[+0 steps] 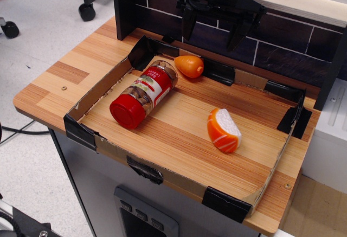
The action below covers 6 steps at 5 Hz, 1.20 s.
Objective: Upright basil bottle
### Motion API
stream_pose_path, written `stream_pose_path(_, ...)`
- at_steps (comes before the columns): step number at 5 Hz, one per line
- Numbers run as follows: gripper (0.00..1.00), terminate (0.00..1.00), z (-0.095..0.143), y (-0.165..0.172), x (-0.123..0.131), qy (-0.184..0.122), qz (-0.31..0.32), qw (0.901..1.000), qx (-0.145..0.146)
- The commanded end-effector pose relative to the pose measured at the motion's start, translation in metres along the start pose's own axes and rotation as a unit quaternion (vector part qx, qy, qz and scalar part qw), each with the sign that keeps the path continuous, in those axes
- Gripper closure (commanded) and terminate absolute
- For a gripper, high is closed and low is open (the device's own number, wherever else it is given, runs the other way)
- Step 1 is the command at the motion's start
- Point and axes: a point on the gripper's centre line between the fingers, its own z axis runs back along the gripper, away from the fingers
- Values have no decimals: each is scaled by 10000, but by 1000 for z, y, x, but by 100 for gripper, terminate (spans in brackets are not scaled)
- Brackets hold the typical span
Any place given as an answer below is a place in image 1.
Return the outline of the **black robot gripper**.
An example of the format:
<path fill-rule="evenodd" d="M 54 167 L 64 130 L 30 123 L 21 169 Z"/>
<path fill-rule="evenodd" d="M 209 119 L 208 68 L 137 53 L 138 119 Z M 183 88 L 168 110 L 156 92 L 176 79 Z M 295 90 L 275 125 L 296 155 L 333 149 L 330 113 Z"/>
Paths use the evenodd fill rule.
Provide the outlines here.
<path fill-rule="evenodd" d="M 183 12 L 182 36 L 186 40 L 192 36 L 197 14 L 229 21 L 227 51 L 234 51 L 267 13 L 255 0 L 177 0 L 176 8 Z"/>

